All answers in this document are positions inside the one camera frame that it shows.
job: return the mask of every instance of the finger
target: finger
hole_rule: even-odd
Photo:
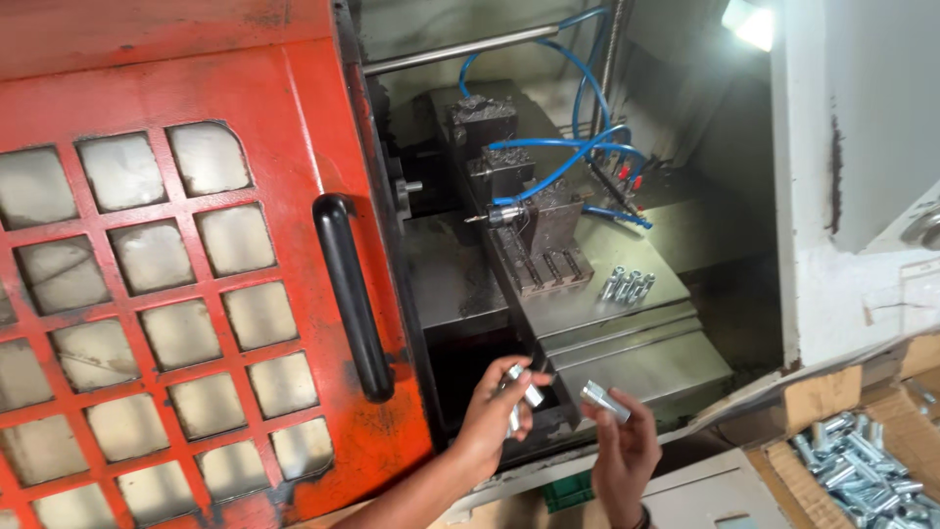
[[[639,448],[644,458],[652,463],[658,461],[661,451],[659,441],[656,439],[656,418],[652,410],[644,406],[636,397],[616,388],[612,388],[608,394],[633,414],[629,422],[633,422],[634,440],[640,445]]]
[[[506,374],[510,367],[517,363],[523,367],[527,367],[528,364],[532,363],[532,359],[515,355],[492,361],[490,366],[486,368],[486,372],[483,373],[483,378],[480,379],[479,384],[477,384],[477,387],[474,389],[474,393],[484,393],[489,397],[489,395],[499,387],[499,381],[503,379],[503,375]]]
[[[519,429],[513,432],[512,437],[517,441],[524,441],[532,431],[532,408],[525,404],[519,405]]]
[[[598,409],[595,423],[597,423],[597,442],[600,444],[600,453],[597,462],[607,468],[619,468],[623,465],[623,455],[620,453],[620,431],[614,416],[606,409]]]
[[[548,373],[541,373],[538,371],[533,371],[531,384],[534,384],[536,386],[548,386],[549,384],[552,383],[552,379],[554,378],[555,377],[553,377],[552,375]]]
[[[512,407],[519,404],[519,401],[523,399],[525,390],[531,382],[532,372],[526,369],[519,375],[519,378],[513,380],[506,386],[506,389],[499,392],[499,394],[493,398],[493,405],[500,409],[500,413],[504,411],[509,413],[512,411]]]
[[[581,403],[581,414],[589,418],[591,421],[593,421],[595,417],[597,417],[597,410],[598,409],[596,407],[591,406],[587,402]]]

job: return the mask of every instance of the black door handle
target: black door handle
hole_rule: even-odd
[[[313,202],[313,223],[317,226],[326,271],[337,297],[339,316],[346,329],[362,391],[369,402],[381,404],[392,398],[395,381],[368,303],[366,282],[350,228],[347,200],[339,193],[317,197]]]

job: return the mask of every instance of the cardboard box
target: cardboard box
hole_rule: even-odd
[[[916,376],[926,381],[925,387],[940,389],[940,337],[932,338],[936,341],[926,348],[929,354],[910,357],[901,376]],[[862,393],[862,367],[857,365],[784,390],[785,439],[749,450],[748,458],[794,527],[854,528],[787,443],[813,422],[844,410],[864,411],[883,424],[885,449],[910,469],[913,479],[924,483],[927,495],[940,499],[940,431],[920,413],[920,397],[915,395],[901,380]]]

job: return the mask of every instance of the bright light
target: bright light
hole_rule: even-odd
[[[770,9],[758,8],[745,0],[730,0],[721,25],[765,52],[774,45],[774,13]]]

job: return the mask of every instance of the steel rod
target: steel rod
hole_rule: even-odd
[[[425,52],[394,56],[376,62],[370,62],[369,64],[363,65],[362,74],[369,77],[372,75],[381,75],[382,73],[397,72],[398,70],[407,70],[415,66],[423,66],[449,58],[469,56],[489,50],[505,48],[513,44],[530,42],[543,37],[553,37],[557,34],[558,24],[537,25],[535,27],[511,31],[493,37],[471,40],[460,44],[451,44]]]
[[[620,42],[620,29],[623,26],[623,16],[627,10],[628,0],[613,0],[611,10],[614,12],[614,21],[610,25],[610,41],[607,43],[607,51],[603,57],[603,69],[601,70],[601,93],[610,103],[611,80],[614,76],[614,62],[617,60],[617,47]],[[601,102],[594,99],[594,116],[590,122],[590,137],[595,137],[601,132],[603,125],[603,116],[601,115]]]

